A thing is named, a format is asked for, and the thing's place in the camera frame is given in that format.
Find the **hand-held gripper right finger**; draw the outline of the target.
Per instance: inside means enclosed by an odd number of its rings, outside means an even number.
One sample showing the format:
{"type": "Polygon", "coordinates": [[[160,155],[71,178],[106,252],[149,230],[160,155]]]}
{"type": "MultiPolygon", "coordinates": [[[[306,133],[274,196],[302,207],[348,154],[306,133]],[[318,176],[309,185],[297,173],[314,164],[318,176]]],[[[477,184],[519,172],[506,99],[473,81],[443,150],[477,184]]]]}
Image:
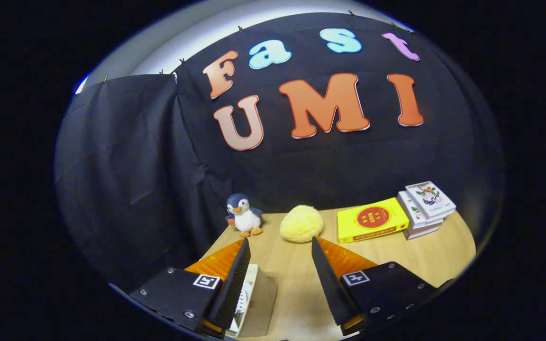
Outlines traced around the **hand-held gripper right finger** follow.
{"type": "Polygon", "coordinates": [[[431,302],[455,283],[426,279],[396,259],[375,262],[336,242],[313,237],[310,254],[341,335],[380,332],[431,302]]]}

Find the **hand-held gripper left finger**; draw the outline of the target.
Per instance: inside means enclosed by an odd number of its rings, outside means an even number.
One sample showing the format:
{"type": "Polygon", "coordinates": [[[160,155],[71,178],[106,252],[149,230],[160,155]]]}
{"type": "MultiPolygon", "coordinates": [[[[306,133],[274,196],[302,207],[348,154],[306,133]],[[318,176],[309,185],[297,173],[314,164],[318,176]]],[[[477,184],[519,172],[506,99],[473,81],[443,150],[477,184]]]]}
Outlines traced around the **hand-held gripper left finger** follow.
{"type": "Polygon", "coordinates": [[[249,240],[240,238],[185,269],[161,270],[128,298],[184,332],[223,339],[236,313],[250,260],[249,240]]]}

